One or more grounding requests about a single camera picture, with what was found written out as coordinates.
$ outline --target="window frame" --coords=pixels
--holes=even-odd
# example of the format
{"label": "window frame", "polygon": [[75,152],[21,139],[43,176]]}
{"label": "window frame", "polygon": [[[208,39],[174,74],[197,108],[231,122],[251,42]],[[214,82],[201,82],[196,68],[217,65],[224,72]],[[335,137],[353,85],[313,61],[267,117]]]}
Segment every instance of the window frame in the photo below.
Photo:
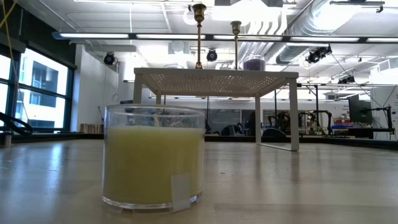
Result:
{"label": "window frame", "polygon": [[[21,90],[30,90],[34,91],[36,93],[41,93],[45,94],[48,96],[54,96],[57,98],[63,98],[65,100],[65,109],[64,109],[64,114],[63,114],[63,127],[62,128],[33,128],[34,132],[54,132],[54,131],[70,131],[70,121],[71,121],[71,115],[72,115],[72,100],[73,100],[73,76],[75,75],[75,68],[72,68],[71,66],[65,65],[59,60],[56,60],[52,57],[49,57],[46,54],[43,54],[42,52],[38,51],[37,49],[34,48],[26,48],[29,50],[32,50],[38,54],[43,55],[44,57],[47,57],[65,67],[68,68],[68,73],[67,73],[67,86],[66,86],[66,93],[65,95],[55,93],[49,90],[44,90],[41,88],[37,88],[34,86],[29,86],[23,83],[19,83],[19,88]],[[10,58],[9,50],[8,47],[4,45],[0,45],[0,54]],[[20,62],[21,62],[21,53],[13,50],[12,52],[14,56],[14,64],[16,68],[16,73],[19,74],[20,72]],[[18,96],[18,90],[15,88],[15,80],[16,76],[14,73],[14,69],[12,64],[10,63],[10,74],[9,74],[9,79],[3,79],[0,78],[0,83],[5,84],[8,86],[8,93],[7,93],[7,103],[6,103],[6,114],[9,116],[15,117],[16,115],[16,106],[17,106],[17,96]],[[9,128],[7,126],[0,126],[0,131],[8,131]]]}

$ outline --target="ceiling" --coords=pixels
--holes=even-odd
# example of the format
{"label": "ceiling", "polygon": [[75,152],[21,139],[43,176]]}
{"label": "ceiling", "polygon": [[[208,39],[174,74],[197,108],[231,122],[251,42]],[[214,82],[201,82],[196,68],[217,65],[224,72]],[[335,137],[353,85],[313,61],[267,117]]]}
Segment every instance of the ceiling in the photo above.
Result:
{"label": "ceiling", "polygon": [[[207,5],[205,21],[203,22],[203,33],[208,34],[230,34],[230,21],[215,21],[212,19],[213,12],[210,0]],[[287,23],[292,20],[310,0],[296,0],[297,6],[287,10]],[[196,26],[184,22],[184,12],[187,7],[161,6],[143,4],[105,4],[100,2],[75,2],[74,0],[19,0],[19,3],[42,19],[55,29],[62,32],[151,32],[151,33],[197,33]],[[375,7],[362,8],[347,23],[342,25],[333,35],[397,35],[398,34],[398,5],[387,7],[381,13],[376,13]],[[242,33],[248,33],[250,24],[241,28]],[[196,46],[195,41],[188,42]],[[142,56],[148,61],[150,67],[164,67],[173,59],[167,55],[167,41],[142,41],[142,40],[101,40],[92,41],[88,44],[103,45],[135,45]],[[206,49],[219,49],[219,58],[222,60],[234,59],[233,42],[204,42]],[[341,62],[345,69],[356,67],[358,78],[367,79],[368,68],[375,65],[374,62],[385,60],[384,57],[398,55],[396,45],[366,45],[366,44],[331,44],[333,54]],[[195,65],[192,56],[188,67]],[[334,58],[328,56],[310,68],[302,58],[298,58],[295,66],[288,66],[284,71],[299,72],[303,82],[325,80],[332,75],[337,75],[343,70],[335,62]],[[205,68],[215,68],[215,63],[203,63]]]}

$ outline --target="security camera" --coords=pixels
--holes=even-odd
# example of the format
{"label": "security camera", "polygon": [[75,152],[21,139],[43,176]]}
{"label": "security camera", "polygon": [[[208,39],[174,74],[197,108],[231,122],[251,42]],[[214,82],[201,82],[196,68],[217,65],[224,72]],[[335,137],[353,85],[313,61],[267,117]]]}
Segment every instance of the security camera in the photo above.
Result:
{"label": "security camera", "polygon": [[114,56],[114,52],[108,52],[106,53],[106,56],[104,58],[104,63],[106,65],[115,65],[118,62],[118,58]]}
{"label": "security camera", "polygon": [[207,61],[214,62],[215,60],[217,60],[216,50],[210,49],[209,52],[207,53]]}

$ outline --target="computer monitor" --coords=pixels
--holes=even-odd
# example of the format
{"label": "computer monitor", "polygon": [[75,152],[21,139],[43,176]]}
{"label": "computer monitor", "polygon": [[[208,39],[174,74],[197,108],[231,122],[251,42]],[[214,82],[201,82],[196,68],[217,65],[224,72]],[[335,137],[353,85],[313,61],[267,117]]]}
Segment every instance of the computer monitor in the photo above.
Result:
{"label": "computer monitor", "polygon": [[372,109],[371,102],[359,100],[359,95],[352,96],[348,98],[349,103],[349,116],[351,122],[372,124],[373,117],[372,112],[363,110]]}

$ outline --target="ductwork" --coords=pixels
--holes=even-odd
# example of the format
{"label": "ductwork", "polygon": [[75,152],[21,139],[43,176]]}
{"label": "ductwork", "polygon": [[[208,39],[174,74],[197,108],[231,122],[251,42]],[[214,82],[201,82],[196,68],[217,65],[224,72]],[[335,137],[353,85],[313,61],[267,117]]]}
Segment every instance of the ductwork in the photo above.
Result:
{"label": "ductwork", "polygon": [[[330,5],[331,0],[314,0],[297,21],[286,31],[286,35],[330,35],[351,19],[357,8]],[[268,63],[289,64],[308,47],[274,44],[266,53]]]}

